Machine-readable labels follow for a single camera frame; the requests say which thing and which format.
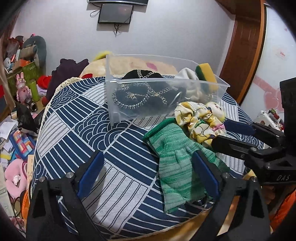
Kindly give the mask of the white cloth pouch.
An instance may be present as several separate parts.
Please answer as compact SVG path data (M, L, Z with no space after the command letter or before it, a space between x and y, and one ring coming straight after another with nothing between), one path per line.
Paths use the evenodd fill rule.
M206 93L202 90L202 84L196 72L189 68L183 68L175 75L169 85L181 93L181 101L193 101L206 103Z

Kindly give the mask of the yellow green sponge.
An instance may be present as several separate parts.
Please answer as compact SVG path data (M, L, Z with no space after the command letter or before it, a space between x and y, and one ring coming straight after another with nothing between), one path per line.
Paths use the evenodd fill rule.
M201 84L204 92L212 93L219 89L215 74L208 63L198 65L195 69L195 72L199 80L206 82Z

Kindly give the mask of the black chain-trimmed pouch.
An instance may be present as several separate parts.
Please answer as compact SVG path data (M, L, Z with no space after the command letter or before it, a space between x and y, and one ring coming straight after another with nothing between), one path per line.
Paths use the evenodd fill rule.
M163 78L149 70L132 70L122 78L133 79L124 82L112 93L113 102L119 108L141 111L149 108L167 109L180 100L181 93L174 90L166 81L148 81L149 78Z

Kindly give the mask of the green knit glove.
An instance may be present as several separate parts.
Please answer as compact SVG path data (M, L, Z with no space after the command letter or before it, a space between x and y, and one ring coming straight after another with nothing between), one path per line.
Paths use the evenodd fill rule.
M220 171L229 171L214 152L188 138L174 118L163 120L144 135L143 141L159 157L159 180L165 213L206 196L204 185L192 166L195 151L201 151Z

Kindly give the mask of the yellow floral scrunchie cloth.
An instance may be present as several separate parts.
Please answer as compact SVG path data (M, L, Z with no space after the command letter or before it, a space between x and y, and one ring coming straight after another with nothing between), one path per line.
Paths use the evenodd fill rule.
M211 147L213 138L218 135L226 136L224 123L207 109L206 104L181 102L176 106L174 116L177 124L187 132L189 138L204 147Z

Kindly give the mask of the blue patterned table cloth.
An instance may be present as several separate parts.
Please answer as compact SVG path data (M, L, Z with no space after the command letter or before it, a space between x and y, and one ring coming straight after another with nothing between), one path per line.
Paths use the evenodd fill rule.
M40 177L58 179L75 172L99 150L104 166L82 203L105 238L143 237L193 219L213 203L203 198L164 213L159 159L142 141L164 119L161 115L111 125L105 77L65 80L45 109L31 187Z

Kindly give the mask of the colourful checkered book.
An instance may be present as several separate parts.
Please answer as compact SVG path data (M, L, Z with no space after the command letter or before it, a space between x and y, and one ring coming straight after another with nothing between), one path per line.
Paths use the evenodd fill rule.
M34 153L36 143L30 135L16 130L11 132L9 139L20 159L25 161Z

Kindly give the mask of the pink plush slipper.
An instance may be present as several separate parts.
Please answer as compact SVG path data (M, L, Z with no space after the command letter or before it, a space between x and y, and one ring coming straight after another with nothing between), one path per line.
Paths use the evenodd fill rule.
M13 160L4 172L6 189L11 197L17 199L27 189L27 162Z

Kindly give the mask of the clear plastic storage box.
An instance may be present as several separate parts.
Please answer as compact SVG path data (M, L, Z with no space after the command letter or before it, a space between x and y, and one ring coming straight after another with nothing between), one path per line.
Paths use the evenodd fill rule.
M184 101L219 102L229 84L196 75L192 60L157 55L108 55L106 94L110 123L173 113Z

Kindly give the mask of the wooden door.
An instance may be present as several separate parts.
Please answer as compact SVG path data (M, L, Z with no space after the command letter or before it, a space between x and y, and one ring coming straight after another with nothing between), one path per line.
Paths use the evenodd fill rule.
M263 50L266 27L265 1L217 1L235 16L228 52L220 73L227 92L241 104L254 79Z

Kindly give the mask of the dark purple cloth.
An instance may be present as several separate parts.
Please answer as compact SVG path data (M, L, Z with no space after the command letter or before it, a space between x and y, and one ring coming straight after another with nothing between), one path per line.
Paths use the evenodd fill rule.
M65 80L72 77L79 77L84 68L89 65L88 59L76 62L73 59L61 59L60 65L52 71L51 80L48 85L46 102L48 103L53 97L56 88Z

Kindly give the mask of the beige patchwork plush blanket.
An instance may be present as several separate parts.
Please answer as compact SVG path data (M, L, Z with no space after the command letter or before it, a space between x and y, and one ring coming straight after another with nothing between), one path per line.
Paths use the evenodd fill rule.
M161 61L135 57L111 57L109 65L107 65L106 58L92 61L84 68L79 77L83 78L88 74L91 74L92 77L102 77L105 76L107 68L115 77L123 77L126 73L136 69L149 70L161 75L176 75L178 73L173 65Z

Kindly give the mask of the pink rabbit figurine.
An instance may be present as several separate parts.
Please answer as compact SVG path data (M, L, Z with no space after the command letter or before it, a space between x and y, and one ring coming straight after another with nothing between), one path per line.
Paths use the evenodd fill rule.
M16 88L16 98L20 103L25 103L27 98L32 99L31 90L26 85L23 72L16 75Z

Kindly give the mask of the yellow plush behind blanket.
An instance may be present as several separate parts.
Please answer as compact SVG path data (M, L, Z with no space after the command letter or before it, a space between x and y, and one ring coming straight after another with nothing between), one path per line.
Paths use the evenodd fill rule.
M107 55L112 55L113 53L111 51L102 51L102 52L99 52L95 58L93 59L93 61L97 61L97 60L100 60L100 59L104 59L106 58Z

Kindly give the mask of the green storage box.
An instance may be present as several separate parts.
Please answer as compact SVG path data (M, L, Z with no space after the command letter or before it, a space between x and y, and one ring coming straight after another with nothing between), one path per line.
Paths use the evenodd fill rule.
M21 72L23 72L23 77L27 83L32 79L37 80L43 74L43 70L37 67L34 62L31 62L9 73L7 80L13 95L15 95L16 92L16 75L20 74Z

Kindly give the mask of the grey green plush toy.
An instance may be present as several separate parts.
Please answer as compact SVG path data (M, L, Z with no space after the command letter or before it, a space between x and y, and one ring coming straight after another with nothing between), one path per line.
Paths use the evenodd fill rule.
M33 59L36 66L43 69L46 64L46 42L41 36L32 36L23 42L23 48L20 50L20 59Z

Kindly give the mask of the small wall-mounted screen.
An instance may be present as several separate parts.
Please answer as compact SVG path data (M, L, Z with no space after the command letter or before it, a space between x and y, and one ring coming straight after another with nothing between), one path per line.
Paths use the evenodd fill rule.
M130 4L102 4L99 24L130 24L134 6Z

